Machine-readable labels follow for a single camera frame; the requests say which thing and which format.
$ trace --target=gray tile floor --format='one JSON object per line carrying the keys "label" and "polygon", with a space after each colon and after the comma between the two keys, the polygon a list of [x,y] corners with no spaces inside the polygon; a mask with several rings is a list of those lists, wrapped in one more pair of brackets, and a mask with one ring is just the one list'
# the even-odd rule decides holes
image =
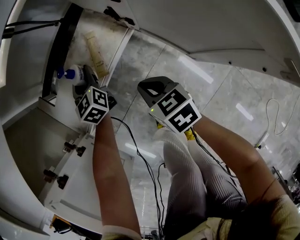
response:
{"label": "gray tile floor", "polygon": [[[191,64],[197,66],[192,71]],[[138,147],[151,165],[154,175],[162,159],[152,146],[156,124],[148,114],[148,106],[137,91],[137,84],[148,77],[167,76],[181,83],[192,95],[200,112],[238,133],[253,145],[267,128],[266,103],[270,98],[280,102],[277,132],[292,114],[300,89],[274,77],[225,65],[191,62],[177,50],[140,32],[130,39],[109,83],[118,100],[111,115],[123,119],[131,128]],[[242,113],[237,106],[244,108]],[[270,136],[260,150],[269,166],[276,166],[288,178],[300,159],[300,103],[286,131],[274,136],[276,103],[270,103]],[[135,156],[131,190],[142,228],[157,227],[154,188],[146,166],[136,156],[133,141],[124,126],[114,121],[120,150]],[[167,206],[170,176],[161,169],[162,198]]]}

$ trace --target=gray pants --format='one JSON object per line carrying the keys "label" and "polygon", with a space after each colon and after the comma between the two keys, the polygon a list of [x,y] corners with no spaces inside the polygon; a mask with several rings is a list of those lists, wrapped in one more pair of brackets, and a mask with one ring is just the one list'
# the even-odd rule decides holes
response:
{"label": "gray pants", "polygon": [[166,128],[156,132],[155,140],[163,145],[161,155],[172,175],[166,240],[178,239],[208,217],[232,219],[247,206],[241,188],[195,140],[187,141],[184,134]]}

